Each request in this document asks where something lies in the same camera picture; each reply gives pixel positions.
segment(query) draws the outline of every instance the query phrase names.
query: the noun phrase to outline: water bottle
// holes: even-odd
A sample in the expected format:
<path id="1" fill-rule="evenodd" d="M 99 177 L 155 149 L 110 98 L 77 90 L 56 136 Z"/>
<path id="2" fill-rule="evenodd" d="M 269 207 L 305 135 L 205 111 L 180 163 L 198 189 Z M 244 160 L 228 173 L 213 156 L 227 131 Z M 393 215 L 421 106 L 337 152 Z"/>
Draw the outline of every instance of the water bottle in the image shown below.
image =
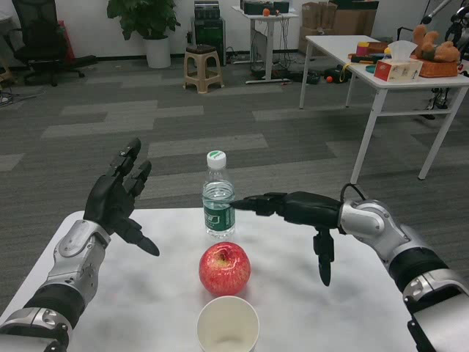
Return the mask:
<path id="1" fill-rule="evenodd" d="M 235 200 L 235 189 L 226 170 L 226 154 L 220 150 L 208 153 L 207 165 L 202 192 L 205 227 L 214 238 L 226 239 L 235 231 L 235 209 L 229 204 Z"/>

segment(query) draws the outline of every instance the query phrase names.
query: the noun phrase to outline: white tabletop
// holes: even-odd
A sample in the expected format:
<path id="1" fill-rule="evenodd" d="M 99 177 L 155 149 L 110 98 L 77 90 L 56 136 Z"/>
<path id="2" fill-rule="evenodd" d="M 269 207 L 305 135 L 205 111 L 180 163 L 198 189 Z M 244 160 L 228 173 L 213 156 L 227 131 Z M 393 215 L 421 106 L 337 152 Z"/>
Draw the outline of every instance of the white tabletop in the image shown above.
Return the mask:
<path id="1" fill-rule="evenodd" d="M 53 248 L 81 219 L 68 216 L 4 314 L 21 308 L 44 282 Z M 312 227 L 278 216 L 237 212 L 240 244 L 252 274 L 240 294 L 256 309 L 256 352 L 414 351 L 410 315 L 376 254 L 351 236 L 333 233 L 330 287 L 319 278 Z M 116 235 L 106 250 L 99 288 L 74 331 L 69 352 L 199 351 L 196 320 L 212 299 L 199 281 L 199 259 L 212 244 L 202 209 L 136 210 L 132 216 L 160 248 L 153 257 Z"/>
<path id="2" fill-rule="evenodd" d="M 298 15 L 295 13 L 295 9 L 290 8 L 288 13 L 281 13 L 278 16 L 270 15 L 270 16 L 264 16 L 264 15 L 246 15 L 244 11 L 241 9 L 239 6 L 232 6 L 232 9 L 240 12 L 243 14 L 244 17 L 249 18 L 250 20 L 259 20 L 259 21 L 280 21 L 286 18 L 295 18 L 298 17 Z"/>
<path id="3" fill-rule="evenodd" d="M 376 40 L 366 35 L 311 35 L 307 36 L 306 39 L 327 55 L 337 59 L 343 65 L 350 62 L 348 55 L 357 51 L 358 42 L 376 42 Z M 469 78 L 463 75 L 445 78 L 418 77 L 415 81 L 402 83 L 386 82 L 374 77 L 372 73 L 366 72 L 366 66 L 367 65 L 363 64 L 352 64 L 348 69 L 378 89 L 420 89 L 469 86 Z"/>

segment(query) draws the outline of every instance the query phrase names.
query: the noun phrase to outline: white flower pot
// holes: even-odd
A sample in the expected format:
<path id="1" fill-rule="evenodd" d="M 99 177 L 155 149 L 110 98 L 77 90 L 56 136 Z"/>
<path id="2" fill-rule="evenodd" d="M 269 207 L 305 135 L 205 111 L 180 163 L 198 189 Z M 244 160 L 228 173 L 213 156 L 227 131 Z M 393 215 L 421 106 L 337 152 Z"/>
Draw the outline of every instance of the white flower pot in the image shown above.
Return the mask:
<path id="1" fill-rule="evenodd" d="M 144 39 L 147 50 L 147 61 L 150 68 L 165 68 L 171 66 L 169 55 L 169 38 Z"/>

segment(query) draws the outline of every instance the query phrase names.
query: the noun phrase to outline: orange basket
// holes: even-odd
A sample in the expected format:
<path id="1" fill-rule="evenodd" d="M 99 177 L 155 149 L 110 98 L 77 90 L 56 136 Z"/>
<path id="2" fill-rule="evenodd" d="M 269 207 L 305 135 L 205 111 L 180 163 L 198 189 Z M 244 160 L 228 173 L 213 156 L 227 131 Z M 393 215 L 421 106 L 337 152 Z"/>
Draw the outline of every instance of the orange basket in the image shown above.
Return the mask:
<path id="1" fill-rule="evenodd" d="M 420 71 L 420 77 L 441 78 L 457 76 L 457 62 L 433 62 L 423 59 L 417 60 L 424 63 Z"/>

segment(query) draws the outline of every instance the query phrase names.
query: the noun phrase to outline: paper cup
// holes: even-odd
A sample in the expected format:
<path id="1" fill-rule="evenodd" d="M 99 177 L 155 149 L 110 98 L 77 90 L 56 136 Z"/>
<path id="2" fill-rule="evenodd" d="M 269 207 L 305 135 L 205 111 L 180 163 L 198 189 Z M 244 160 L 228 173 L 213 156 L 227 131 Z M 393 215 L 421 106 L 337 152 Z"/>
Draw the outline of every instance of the paper cup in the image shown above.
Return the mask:
<path id="1" fill-rule="evenodd" d="M 221 296 L 200 312 L 197 337 L 204 352 L 252 352 L 259 337 L 259 317 L 244 299 Z"/>

